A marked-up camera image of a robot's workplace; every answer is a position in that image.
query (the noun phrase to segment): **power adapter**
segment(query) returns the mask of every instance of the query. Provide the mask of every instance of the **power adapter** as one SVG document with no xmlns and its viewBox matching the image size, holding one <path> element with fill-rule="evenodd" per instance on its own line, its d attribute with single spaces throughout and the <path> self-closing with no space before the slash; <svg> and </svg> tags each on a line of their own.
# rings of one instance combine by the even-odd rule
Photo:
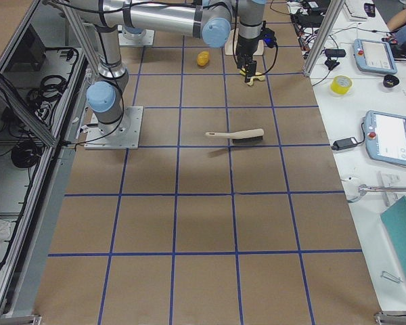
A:
<svg viewBox="0 0 406 325">
<path fill-rule="evenodd" d="M 335 151 L 350 149 L 358 146 L 358 141 L 354 137 L 347 137 L 346 139 L 341 139 L 335 141 L 331 149 Z"/>
</svg>

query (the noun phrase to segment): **yellow tape roll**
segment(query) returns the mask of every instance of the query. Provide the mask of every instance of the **yellow tape roll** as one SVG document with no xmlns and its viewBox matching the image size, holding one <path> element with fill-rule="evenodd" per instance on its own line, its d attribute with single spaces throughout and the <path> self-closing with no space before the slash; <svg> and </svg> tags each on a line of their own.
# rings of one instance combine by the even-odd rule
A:
<svg viewBox="0 0 406 325">
<path fill-rule="evenodd" d="M 352 81 L 346 76 L 337 76 L 331 84 L 331 90 L 338 95 L 344 95 L 352 87 Z"/>
</svg>

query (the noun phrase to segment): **brush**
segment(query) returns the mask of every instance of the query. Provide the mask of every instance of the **brush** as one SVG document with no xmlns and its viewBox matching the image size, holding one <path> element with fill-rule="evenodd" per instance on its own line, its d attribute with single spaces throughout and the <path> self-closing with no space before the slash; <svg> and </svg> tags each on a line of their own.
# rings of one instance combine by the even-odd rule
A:
<svg viewBox="0 0 406 325">
<path fill-rule="evenodd" d="M 234 144 L 246 144 L 263 140 L 263 129 L 245 130 L 232 133 L 206 132 L 206 137 L 231 139 Z"/>
</svg>

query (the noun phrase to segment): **tablet device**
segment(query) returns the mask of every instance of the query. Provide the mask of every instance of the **tablet device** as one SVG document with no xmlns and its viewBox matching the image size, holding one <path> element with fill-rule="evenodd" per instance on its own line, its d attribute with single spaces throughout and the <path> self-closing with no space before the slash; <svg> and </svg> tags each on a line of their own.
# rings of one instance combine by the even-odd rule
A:
<svg viewBox="0 0 406 325">
<path fill-rule="evenodd" d="M 361 71 L 382 74 L 397 73 L 394 57 L 387 42 L 355 39 L 353 55 L 358 69 Z"/>
<path fill-rule="evenodd" d="M 406 116 L 370 110 L 364 132 L 371 159 L 406 166 Z"/>
</svg>

